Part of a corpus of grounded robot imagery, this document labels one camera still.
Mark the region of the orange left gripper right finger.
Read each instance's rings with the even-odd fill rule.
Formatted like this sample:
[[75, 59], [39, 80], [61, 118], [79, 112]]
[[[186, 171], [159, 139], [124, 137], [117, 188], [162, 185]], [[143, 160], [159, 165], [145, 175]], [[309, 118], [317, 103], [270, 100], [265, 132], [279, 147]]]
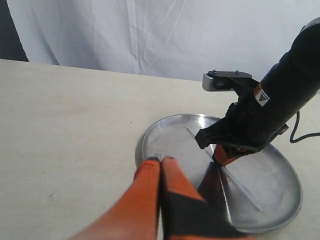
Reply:
[[165, 240], [253, 240], [219, 217], [187, 179], [178, 160], [161, 161], [161, 211]]

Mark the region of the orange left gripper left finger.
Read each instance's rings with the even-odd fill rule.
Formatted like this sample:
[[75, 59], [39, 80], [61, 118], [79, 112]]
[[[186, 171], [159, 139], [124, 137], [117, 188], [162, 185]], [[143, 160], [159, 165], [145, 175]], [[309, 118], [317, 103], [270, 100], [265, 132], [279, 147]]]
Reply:
[[156, 240], [159, 220], [160, 160], [150, 157], [137, 168], [120, 199], [71, 240]]

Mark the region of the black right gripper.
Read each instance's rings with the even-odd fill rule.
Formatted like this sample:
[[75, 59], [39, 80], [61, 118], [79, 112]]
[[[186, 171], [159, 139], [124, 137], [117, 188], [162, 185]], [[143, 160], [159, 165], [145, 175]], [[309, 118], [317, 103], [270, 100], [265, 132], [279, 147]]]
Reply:
[[238, 96], [224, 118], [201, 129], [195, 140], [201, 149], [217, 144], [214, 161], [220, 166], [229, 165], [282, 134], [287, 121], [319, 88], [320, 23], [311, 21], [258, 85], [247, 95]]

